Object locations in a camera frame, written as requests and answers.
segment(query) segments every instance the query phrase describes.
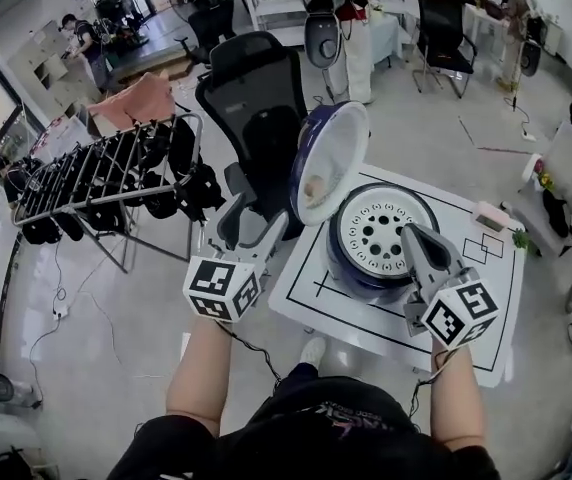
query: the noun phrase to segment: open lid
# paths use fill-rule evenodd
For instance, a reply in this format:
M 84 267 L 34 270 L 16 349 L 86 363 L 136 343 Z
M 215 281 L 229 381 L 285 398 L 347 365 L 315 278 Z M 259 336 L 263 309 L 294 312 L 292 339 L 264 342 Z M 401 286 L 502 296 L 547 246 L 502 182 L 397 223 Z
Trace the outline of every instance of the open lid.
M 320 105 L 302 125 L 290 176 L 290 201 L 306 226 L 329 219 L 355 185 L 370 124 L 361 103 Z

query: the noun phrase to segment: white marker cube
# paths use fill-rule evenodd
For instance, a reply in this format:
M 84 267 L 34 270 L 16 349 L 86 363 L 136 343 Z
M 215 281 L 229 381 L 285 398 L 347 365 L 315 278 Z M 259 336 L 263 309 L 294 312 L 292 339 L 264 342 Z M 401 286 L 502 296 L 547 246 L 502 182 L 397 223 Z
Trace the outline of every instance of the white marker cube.
M 184 295 L 200 316 L 237 322 L 260 294 L 252 263 L 193 256 L 184 281 Z
M 488 283 L 478 279 L 438 291 L 421 320 L 442 345 L 452 350 L 479 339 L 498 313 Z

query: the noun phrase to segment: hair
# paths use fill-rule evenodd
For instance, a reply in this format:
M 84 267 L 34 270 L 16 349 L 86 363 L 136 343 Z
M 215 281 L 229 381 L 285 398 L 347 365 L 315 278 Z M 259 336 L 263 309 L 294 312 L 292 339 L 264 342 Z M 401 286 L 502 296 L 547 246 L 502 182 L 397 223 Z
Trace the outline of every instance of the hair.
M 74 14 L 67 14 L 66 16 L 64 16 L 62 18 L 62 27 L 65 27 L 66 24 L 71 22 L 71 21 L 77 21 L 77 18 L 75 18 Z
M 6 158 L 5 156 L 0 156 L 0 171 L 4 167 L 8 167 L 9 165 L 10 165 L 10 160 L 8 160 L 8 158 Z

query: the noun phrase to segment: person in beige clothes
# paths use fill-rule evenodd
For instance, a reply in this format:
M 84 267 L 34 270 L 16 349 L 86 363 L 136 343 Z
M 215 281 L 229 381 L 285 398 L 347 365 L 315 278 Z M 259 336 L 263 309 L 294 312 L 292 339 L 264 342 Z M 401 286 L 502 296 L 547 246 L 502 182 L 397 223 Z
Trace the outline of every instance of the person in beige clothes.
M 506 35 L 502 76 L 497 78 L 497 85 L 505 91 L 514 91 L 517 88 L 521 72 L 522 44 L 526 40 L 526 20 L 535 6 L 535 0 L 508 0 L 506 16 L 510 23 Z

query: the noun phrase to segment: white chair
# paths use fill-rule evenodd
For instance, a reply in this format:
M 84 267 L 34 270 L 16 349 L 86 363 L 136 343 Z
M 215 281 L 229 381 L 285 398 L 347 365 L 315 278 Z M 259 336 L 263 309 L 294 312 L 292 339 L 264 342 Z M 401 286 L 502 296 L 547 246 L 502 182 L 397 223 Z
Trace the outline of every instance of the white chair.
M 544 208 L 542 191 L 534 171 L 536 162 L 544 162 L 544 171 L 549 173 L 553 181 L 553 194 L 557 199 L 566 201 L 567 217 L 570 214 L 572 228 L 572 125 L 562 123 L 557 134 L 544 156 L 534 154 L 522 174 L 524 186 L 515 197 L 504 202 L 504 208 L 517 220 L 521 221 L 528 231 L 531 240 L 542 253 L 549 252 L 560 256 L 572 247 L 572 233 L 561 238 L 549 224 L 549 216 Z

